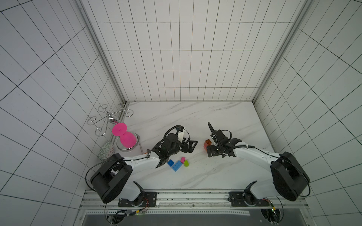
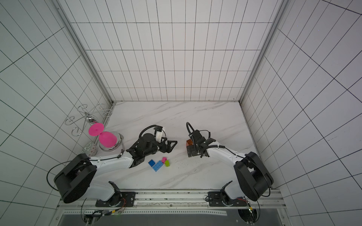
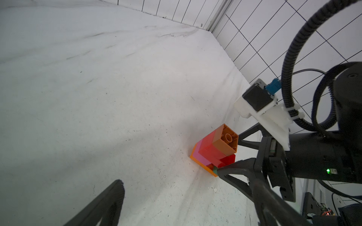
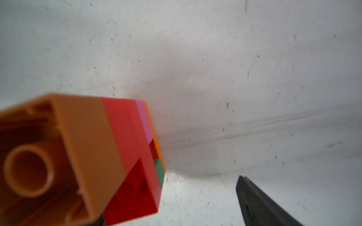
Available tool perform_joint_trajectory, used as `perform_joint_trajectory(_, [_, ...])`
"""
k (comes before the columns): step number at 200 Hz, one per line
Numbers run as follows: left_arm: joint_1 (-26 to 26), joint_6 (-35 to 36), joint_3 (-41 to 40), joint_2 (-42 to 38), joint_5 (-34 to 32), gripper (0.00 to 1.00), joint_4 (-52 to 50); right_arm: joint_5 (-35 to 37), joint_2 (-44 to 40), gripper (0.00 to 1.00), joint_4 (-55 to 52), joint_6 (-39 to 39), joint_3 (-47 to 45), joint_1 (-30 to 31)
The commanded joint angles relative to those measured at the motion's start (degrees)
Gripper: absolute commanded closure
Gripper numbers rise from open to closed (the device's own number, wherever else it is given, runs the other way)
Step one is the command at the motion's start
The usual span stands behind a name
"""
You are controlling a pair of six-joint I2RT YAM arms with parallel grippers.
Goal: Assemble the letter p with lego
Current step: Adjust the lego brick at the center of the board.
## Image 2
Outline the brown lego brick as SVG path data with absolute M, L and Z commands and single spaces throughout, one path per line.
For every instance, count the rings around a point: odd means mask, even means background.
M 193 145 L 193 142 L 192 142 L 191 139 L 189 139 L 189 140 L 186 141 L 186 146 L 187 146 L 187 147 L 188 147 L 188 146 L 192 146 L 192 145 Z

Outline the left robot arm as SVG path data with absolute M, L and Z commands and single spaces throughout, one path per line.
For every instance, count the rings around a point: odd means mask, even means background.
M 155 135 L 146 133 L 118 155 L 90 158 L 86 154 L 79 154 L 55 176 L 55 186 L 64 203 L 80 198 L 108 201 L 118 192 L 118 187 L 110 180 L 102 183 L 101 177 L 119 169 L 136 167 L 144 162 L 145 157 L 157 152 L 170 153 L 177 143 L 166 137 L 158 142 Z

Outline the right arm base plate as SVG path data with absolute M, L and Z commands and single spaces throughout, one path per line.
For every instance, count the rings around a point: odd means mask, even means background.
M 208 192 L 205 201 L 210 207 L 247 207 L 248 205 L 239 184 L 234 181 L 228 182 L 216 192 Z

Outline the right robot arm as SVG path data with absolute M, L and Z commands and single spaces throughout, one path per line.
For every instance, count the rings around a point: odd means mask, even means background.
M 254 202 L 271 188 L 274 180 L 255 152 L 239 153 L 221 145 L 215 139 L 205 138 L 199 130 L 189 131 L 188 157 L 216 158 L 233 167 L 236 181 L 230 181 L 221 189 L 224 202 L 246 197 Z

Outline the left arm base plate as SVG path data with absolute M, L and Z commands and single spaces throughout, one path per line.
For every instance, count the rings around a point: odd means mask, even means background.
M 97 200 L 96 207 L 133 207 L 135 192 L 115 192 L 107 201 Z

